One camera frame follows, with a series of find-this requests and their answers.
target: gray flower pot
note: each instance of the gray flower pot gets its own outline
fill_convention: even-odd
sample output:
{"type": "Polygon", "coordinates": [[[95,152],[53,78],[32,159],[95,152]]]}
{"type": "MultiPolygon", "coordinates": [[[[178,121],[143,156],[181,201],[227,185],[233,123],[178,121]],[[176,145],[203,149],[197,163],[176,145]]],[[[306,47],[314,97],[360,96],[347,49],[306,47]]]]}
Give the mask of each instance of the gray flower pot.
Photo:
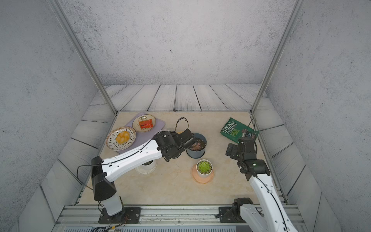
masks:
{"type": "MultiPolygon", "coordinates": [[[[199,133],[194,133],[193,134],[195,138],[200,138],[202,141],[204,141],[206,143],[206,146],[207,146],[207,140],[205,138],[205,136],[203,136],[202,134],[199,134],[199,133]]],[[[191,151],[189,149],[187,149],[187,154],[189,157],[192,157],[194,159],[198,159],[198,158],[201,158],[204,154],[205,154],[205,148],[202,149],[201,151],[191,151]]]]}

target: red food package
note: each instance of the red food package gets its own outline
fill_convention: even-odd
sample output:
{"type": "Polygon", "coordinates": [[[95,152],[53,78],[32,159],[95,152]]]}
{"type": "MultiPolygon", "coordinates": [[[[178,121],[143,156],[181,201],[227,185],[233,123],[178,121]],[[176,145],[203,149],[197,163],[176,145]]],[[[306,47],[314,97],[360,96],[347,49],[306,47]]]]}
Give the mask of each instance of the red food package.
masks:
{"type": "Polygon", "coordinates": [[[139,122],[139,125],[145,125],[145,124],[151,124],[152,125],[152,119],[150,120],[145,120],[145,121],[142,121],[142,122],[139,122]]]}
{"type": "Polygon", "coordinates": [[[153,127],[152,124],[144,124],[144,125],[140,125],[140,128],[141,129],[144,129],[144,128],[150,128],[150,127],[153,127]]]}

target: succulent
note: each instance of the succulent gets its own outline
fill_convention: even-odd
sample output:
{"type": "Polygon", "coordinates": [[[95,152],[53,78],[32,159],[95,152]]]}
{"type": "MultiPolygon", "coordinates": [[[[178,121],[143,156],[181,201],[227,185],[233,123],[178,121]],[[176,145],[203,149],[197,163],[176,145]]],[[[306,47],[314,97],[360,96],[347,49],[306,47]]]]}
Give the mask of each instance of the succulent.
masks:
{"type": "Polygon", "coordinates": [[[208,174],[211,172],[211,165],[209,162],[207,161],[201,161],[199,164],[198,164],[198,171],[201,173],[201,174],[208,174]]]}

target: beige table surface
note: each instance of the beige table surface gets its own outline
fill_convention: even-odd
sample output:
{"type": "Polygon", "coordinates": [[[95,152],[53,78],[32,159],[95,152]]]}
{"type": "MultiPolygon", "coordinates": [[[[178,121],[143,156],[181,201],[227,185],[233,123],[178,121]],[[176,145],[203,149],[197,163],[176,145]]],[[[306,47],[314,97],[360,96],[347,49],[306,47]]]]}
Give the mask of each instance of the beige table surface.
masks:
{"type": "MultiPolygon", "coordinates": [[[[195,182],[191,176],[192,167],[200,160],[193,159],[183,152],[177,159],[167,163],[164,159],[157,160],[156,169],[148,174],[138,174],[134,169],[125,173],[115,181],[117,192],[124,204],[231,204],[235,198],[249,197],[255,204],[258,199],[245,175],[239,172],[235,160],[225,155],[231,140],[219,132],[229,117],[248,124],[248,112],[149,112],[156,118],[165,121],[164,129],[174,130],[180,117],[187,118],[189,129],[193,133],[203,134],[207,139],[206,152],[200,159],[207,159],[213,164],[215,174],[207,184],[195,182]]],[[[113,129],[125,126],[137,112],[119,113],[113,129]]],[[[187,128],[182,120],[177,131],[187,128]]],[[[257,158],[263,159],[260,144],[257,141],[257,158]]],[[[102,159],[118,155],[117,152],[103,148],[102,159]]],[[[96,204],[93,192],[85,188],[79,204],[96,204]]]]}

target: yellow dumplings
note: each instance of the yellow dumplings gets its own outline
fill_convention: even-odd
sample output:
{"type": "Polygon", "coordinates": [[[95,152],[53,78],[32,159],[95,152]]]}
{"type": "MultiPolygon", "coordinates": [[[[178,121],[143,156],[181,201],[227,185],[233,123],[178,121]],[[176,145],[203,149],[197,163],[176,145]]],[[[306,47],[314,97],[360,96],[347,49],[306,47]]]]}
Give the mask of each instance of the yellow dumplings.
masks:
{"type": "Polygon", "coordinates": [[[127,131],[123,131],[120,134],[117,135],[116,141],[118,144],[123,144],[129,141],[130,139],[130,134],[127,131]]]}

